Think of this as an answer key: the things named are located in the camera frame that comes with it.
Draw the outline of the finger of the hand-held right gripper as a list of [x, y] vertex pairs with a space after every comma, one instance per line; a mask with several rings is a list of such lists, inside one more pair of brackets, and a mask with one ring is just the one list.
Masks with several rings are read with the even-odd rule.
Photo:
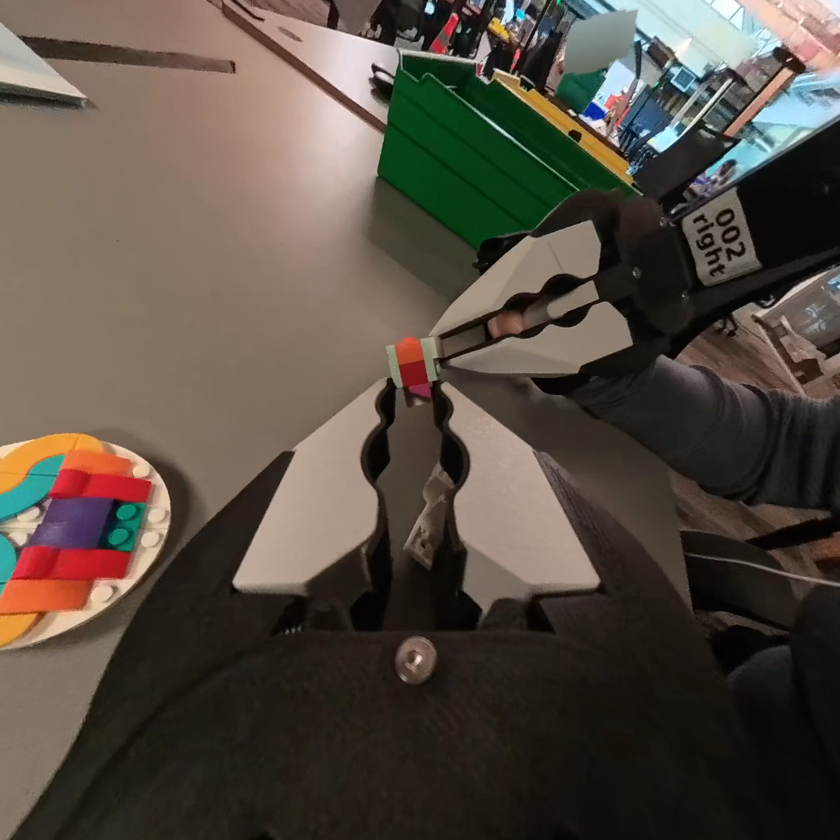
[[543, 293], [552, 278], [590, 278], [599, 270], [601, 251], [592, 220], [549, 234], [528, 235], [449, 305], [430, 334], [443, 338], [467, 329], [518, 296]]
[[562, 377], [633, 345], [622, 313], [599, 302], [575, 325], [548, 322], [529, 337], [509, 335], [446, 357], [442, 366], [484, 375]]

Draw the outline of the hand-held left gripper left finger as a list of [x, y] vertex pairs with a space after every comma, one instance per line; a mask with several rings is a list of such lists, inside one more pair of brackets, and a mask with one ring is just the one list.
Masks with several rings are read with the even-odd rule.
[[246, 594], [383, 597], [392, 578], [376, 479], [389, 464], [395, 386], [378, 380], [294, 447], [233, 578]]

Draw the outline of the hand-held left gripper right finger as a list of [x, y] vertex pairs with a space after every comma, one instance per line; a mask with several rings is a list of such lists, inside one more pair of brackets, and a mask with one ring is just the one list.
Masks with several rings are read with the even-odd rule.
[[600, 576], [535, 450], [451, 384], [437, 395], [442, 430], [465, 464], [452, 497], [461, 590], [479, 608], [595, 592]]

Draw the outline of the white lego build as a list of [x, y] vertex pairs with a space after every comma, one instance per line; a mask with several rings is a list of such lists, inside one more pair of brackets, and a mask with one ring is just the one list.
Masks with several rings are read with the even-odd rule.
[[423, 487], [424, 508], [414, 522], [404, 543], [404, 551], [427, 571], [434, 565], [445, 532], [448, 504], [455, 483], [440, 463], [434, 466]]

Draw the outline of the green plastic bin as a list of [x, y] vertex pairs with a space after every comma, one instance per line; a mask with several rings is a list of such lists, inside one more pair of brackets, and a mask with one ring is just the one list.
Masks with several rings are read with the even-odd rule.
[[638, 194], [532, 104], [467, 59], [401, 50], [378, 176], [473, 247], [535, 228], [579, 191]]

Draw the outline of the mint red orange lego block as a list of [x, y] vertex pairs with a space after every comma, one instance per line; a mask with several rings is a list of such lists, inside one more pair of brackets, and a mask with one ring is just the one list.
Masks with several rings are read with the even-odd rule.
[[439, 379], [441, 344], [437, 337], [406, 337], [385, 347], [390, 377], [401, 390], [407, 406], [419, 406], [433, 399]]

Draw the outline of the person's right forearm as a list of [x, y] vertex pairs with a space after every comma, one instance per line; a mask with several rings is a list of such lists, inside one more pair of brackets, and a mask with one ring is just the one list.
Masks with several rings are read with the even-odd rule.
[[707, 494], [750, 506], [839, 510], [839, 401], [765, 391], [660, 357], [569, 398]]

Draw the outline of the round white rainbow lego plate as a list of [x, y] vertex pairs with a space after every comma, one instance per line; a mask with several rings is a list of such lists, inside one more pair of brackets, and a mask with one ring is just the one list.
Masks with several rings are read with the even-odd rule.
[[172, 501], [134, 452], [78, 433], [1, 449], [1, 647], [20, 649], [99, 616], [162, 553]]

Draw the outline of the lego instruction booklet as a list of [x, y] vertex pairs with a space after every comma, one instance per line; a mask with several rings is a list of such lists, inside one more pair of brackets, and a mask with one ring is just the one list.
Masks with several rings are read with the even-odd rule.
[[5, 25], [1, 25], [1, 94], [84, 107], [88, 97]]

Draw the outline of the black office chair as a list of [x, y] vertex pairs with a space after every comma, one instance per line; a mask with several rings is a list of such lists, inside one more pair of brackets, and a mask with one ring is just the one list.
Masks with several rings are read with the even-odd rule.
[[633, 180], [641, 193], [663, 202], [667, 196], [683, 193], [700, 173], [738, 143], [737, 137], [696, 125], [645, 162]]

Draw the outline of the yellow plastic bin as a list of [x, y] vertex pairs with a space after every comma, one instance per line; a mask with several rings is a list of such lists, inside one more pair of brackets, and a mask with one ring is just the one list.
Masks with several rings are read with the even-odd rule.
[[526, 89], [518, 77], [502, 70], [494, 70], [491, 81], [499, 82], [515, 98], [524, 102], [542, 119], [549, 122], [567, 138], [576, 142], [593, 159], [629, 186], [635, 186], [624, 158], [614, 146], [584, 122], [576, 112], [566, 108], [549, 94]]

